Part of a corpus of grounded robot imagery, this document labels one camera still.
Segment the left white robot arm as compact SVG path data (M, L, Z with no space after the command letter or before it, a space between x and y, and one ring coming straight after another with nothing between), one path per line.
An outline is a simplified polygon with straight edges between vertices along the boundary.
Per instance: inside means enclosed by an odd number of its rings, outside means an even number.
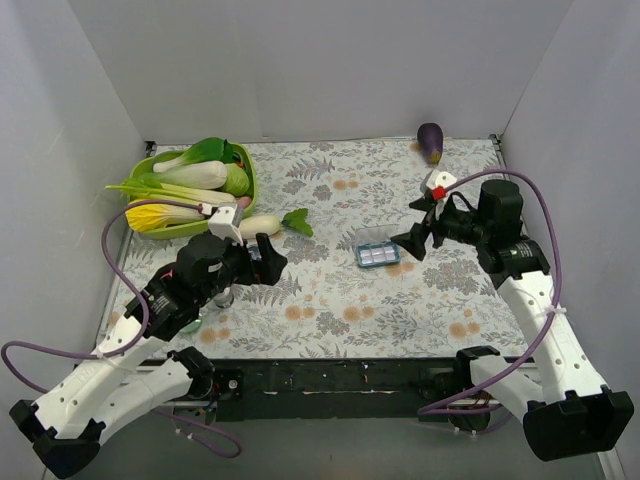
M233 301L231 287L275 285L287 264L269 237L253 245L211 233L192 237L174 262L136 292L107 336L54 388L9 412L42 463L59 479L84 469L118 430L162 403L200 400L215 385L215 368L194 347L171 351L153 372L126 379L194 322L210 301Z

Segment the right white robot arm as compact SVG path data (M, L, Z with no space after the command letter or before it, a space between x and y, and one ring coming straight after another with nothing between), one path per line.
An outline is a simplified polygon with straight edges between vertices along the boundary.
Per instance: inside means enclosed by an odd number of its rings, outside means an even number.
M427 188L410 203L423 219L392 237L414 258L425 244L453 240L475 248L481 269L514 315L527 342L512 363L493 347L457 352L452 383L458 392L420 409L422 415L450 413L450 404L488 393L518 419L533 453L543 461L613 449L634 414L625 391L612 390L581 347L559 304L560 268L549 265L527 237L517 184L490 179L481 184L476 206L459 209L449 186Z

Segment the blue rectangular pill box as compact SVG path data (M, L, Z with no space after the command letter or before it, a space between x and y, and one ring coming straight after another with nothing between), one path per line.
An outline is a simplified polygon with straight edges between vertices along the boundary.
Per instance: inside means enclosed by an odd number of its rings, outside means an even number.
M355 231L354 252L361 268L377 268L400 262L399 247L391 241L397 227L397 224L386 224Z

